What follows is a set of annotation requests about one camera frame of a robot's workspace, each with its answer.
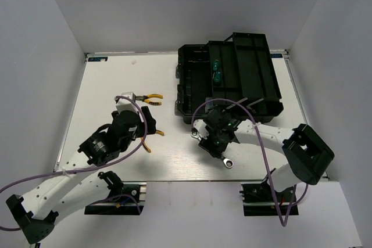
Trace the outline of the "large silver ratchet wrench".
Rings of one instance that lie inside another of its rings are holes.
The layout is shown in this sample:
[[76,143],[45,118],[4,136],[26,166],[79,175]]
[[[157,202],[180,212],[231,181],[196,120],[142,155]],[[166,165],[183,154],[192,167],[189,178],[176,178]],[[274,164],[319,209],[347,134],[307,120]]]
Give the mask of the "large silver ratchet wrench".
[[213,135],[208,135],[207,138],[204,138],[202,134],[196,130],[192,130],[191,136],[199,141],[198,146],[200,148],[208,152],[213,158],[221,160],[226,168],[233,168],[233,161],[223,155],[228,142],[222,142]]

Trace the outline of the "green stubby screwdriver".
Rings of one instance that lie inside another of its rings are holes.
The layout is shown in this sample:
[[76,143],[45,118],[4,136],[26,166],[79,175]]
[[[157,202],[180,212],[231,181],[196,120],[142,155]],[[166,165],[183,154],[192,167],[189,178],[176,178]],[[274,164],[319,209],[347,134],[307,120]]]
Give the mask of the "green stubby screwdriver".
[[220,84],[221,83],[221,72],[215,71],[213,73],[213,83],[214,84]]
[[219,60],[216,59],[212,63],[212,70],[213,70],[213,72],[216,72],[216,71],[219,71],[220,70],[220,61]]

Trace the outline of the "black plastic toolbox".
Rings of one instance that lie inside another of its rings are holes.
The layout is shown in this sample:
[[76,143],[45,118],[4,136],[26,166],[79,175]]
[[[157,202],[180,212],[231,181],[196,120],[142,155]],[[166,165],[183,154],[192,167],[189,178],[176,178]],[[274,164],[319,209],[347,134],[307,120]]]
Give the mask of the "black plastic toolbox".
[[[213,83],[212,63],[220,61],[221,83]],[[224,41],[185,44],[178,49],[175,114],[186,124],[214,105],[241,103],[255,121],[268,123],[284,110],[269,45],[264,34],[233,33]]]

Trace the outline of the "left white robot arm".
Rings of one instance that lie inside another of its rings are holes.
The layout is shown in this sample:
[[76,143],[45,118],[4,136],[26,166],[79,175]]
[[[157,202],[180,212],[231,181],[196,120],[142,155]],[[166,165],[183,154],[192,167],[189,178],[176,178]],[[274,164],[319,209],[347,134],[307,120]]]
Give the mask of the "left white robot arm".
[[124,184],[113,171],[103,171],[136,139],[159,133],[148,106],[117,105],[113,120],[100,126],[75,154],[31,191],[12,195],[6,204],[31,245],[45,239],[68,215],[97,203],[109,208],[133,203],[141,212],[139,185]]

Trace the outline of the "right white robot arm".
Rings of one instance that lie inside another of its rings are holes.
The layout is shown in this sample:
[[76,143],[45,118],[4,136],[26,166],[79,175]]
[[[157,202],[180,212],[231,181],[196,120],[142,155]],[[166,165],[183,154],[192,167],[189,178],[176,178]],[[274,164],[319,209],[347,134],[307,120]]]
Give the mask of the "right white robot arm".
[[263,196],[271,201],[298,183],[316,185],[335,157],[307,124],[292,129],[272,127],[215,108],[192,127],[199,135],[199,146],[218,159],[225,159],[223,153],[230,143],[264,146],[281,153],[287,163],[273,170],[262,186]]

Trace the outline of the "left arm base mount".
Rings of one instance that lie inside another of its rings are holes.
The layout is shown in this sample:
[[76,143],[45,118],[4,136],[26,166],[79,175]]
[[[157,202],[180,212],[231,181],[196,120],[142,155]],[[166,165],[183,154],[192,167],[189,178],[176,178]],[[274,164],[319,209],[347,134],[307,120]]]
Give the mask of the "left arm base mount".
[[85,207],[85,215],[141,215],[146,199],[146,182],[129,182],[111,191],[107,200]]

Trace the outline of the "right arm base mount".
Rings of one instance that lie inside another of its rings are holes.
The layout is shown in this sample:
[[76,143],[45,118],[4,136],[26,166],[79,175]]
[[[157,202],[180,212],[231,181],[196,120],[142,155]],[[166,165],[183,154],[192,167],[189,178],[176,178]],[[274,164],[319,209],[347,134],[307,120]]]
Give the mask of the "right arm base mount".
[[[283,192],[275,192],[282,217],[287,213],[294,187],[287,188]],[[240,194],[242,196],[244,216],[267,217],[278,216],[271,194],[270,185],[265,183],[242,184]]]

